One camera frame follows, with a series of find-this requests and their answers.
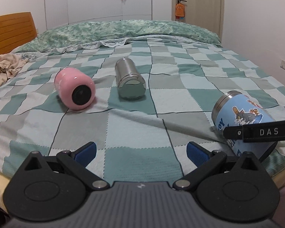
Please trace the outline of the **stainless steel cup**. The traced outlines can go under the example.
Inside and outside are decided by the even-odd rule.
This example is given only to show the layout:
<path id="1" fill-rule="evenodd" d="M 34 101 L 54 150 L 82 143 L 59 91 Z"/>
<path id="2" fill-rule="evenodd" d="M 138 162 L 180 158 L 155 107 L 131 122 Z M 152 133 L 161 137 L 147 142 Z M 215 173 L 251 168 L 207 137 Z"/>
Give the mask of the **stainless steel cup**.
<path id="1" fill-rule="evenodd" d="M 115 64 L 118 94 L 125 100 L 137 100 L 146 92 L 146 82 L 130 58 L 121 58 Z"/>

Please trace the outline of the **beige door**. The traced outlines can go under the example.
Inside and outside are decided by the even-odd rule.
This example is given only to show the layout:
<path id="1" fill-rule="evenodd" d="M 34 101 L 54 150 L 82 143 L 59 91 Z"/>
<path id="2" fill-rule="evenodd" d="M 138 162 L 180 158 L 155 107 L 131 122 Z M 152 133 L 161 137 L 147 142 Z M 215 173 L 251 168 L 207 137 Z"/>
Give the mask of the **beige door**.
<path id="1" fill-rule="evenodd" d="M 224 22 L 224 0 L 186 0 L 181 2 L 185 6 L 185 17 L 176 19 L 175 10 L 177 0 L 172 0 L 173 21 L 197 25 L 216 33 L 222 38 Z"/>

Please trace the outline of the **green floral duvet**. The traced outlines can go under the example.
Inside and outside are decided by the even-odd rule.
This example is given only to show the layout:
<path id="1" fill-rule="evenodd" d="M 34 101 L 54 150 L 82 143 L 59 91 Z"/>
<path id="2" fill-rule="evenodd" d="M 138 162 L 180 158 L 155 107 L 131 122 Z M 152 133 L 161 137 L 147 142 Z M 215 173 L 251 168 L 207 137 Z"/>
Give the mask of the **green floral duvet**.
<path id="1" fill-rule="evenodd" d="M 81 22 L 50 29 L 12 52 L 64 52 L 83 47 L 108 47 L 140 36 L 172 36 L 221 46 L 219 36 L 203 27 L 177 21 L 122 20 Z"/>

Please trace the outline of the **checkered green bed sheet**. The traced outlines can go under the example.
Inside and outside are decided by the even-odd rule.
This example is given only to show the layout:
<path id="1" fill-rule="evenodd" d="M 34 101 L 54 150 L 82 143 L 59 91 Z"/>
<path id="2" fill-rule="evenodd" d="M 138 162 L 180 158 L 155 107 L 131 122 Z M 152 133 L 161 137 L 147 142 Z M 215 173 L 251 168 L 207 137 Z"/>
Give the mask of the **checkered green bed sheet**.
<path id="1" fill-rule="evenodd" d="M 89 141 L 97 145 L 89 169 L 109 182 L 173 182 L 194 169 L 188 142 L 208 150 L 229 146 L 215 132 L 211 111 L 236 90 L 285 120 L 285 86 L 253 62 L 220 46 L 172 36 L 137 37 L 111 47 L 23 52 L 29 62 L 0 88 L 0 172 L 11 177 L 31 151 L 55 155 Z M 130 58 L 146 82 L 145 95 L 122 99 L 115 64 Z M 63 68 L 90 76 L 96 98 L 68 109 L 54 87 Z"/>

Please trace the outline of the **orange hanging bag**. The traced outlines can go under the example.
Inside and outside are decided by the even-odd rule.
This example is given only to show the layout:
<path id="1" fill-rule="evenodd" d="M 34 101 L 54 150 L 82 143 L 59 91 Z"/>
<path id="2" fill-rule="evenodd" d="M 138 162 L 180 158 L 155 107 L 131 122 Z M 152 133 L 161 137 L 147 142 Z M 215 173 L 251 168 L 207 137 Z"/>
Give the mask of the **orange hanging bag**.
<path id="1" fill-rule="evenodd" d="M 175 10 L 176 19 L 184 18 L 185 17 L 185 6 L 182 3 L 176 4 Z"/>

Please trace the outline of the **orange wooden headboard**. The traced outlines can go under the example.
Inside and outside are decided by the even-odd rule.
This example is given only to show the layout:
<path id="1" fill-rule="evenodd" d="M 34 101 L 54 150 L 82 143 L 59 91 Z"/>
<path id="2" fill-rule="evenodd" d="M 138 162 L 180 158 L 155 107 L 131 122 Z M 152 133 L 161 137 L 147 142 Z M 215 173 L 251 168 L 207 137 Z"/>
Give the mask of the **orange wooden headboard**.
<path id="1" fill-rule="evenodd" d="M 31 12 L 20 12 L 0 16 L 0 55 L 37 37 Z"/>

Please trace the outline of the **white wardrobe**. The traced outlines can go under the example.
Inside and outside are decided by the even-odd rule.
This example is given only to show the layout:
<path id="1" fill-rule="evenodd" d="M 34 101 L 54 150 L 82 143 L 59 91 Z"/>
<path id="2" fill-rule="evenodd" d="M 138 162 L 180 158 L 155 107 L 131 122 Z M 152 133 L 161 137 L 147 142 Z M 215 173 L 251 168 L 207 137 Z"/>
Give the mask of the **white wardrobe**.
<path id="1" fill-rule="evenodd" d="M 151 20 L 152 0 L 45 0 L 47 29 L 85 21 Z"/>

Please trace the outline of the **beige crumpled cloth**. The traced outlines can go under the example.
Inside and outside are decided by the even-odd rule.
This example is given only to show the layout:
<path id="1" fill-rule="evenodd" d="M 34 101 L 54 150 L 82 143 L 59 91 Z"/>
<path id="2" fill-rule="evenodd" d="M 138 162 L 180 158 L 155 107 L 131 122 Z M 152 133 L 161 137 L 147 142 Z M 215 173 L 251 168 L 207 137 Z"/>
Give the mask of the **beige crumpled cloth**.
<path id="1" fill-rule="evenodd" d="M 0 87 L 15 77 L 27 62 L 27 59 L 16 54 L 0 55 Z"/>

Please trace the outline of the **blue cartoon steel cup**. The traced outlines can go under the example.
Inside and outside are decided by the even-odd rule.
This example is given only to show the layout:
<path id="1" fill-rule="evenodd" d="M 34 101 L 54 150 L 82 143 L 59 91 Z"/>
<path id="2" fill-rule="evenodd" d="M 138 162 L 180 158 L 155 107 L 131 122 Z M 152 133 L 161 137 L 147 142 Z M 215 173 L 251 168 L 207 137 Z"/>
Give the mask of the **blue cartoon steel cup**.
<path id="1" fill-rule="evenodd" d="M 212 121 L 220 134 L 225 127 L 273 122 L 273 118 L 248 96 L 238 91 L 229 91 L 215 103 Z M 243 142 L 242 140 L 225 139 L 233 153 L 238 157 L 245 151 L 251 151 L 262 162 L 274 150 L 276 142 Z"/>

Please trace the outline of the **pink cup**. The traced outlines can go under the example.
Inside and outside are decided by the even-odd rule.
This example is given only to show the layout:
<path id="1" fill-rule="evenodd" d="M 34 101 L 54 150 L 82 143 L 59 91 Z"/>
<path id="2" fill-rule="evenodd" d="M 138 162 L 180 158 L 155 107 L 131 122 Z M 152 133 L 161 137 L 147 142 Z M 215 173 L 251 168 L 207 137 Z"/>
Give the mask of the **pink cup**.
<path id="1" fill-rule="evenodd" d="M 93 79 L 77 68 L 61 69 L 54 78 L 54 86 L 62 103 L 74 111 L 87 108 L 95 99 Z"/>

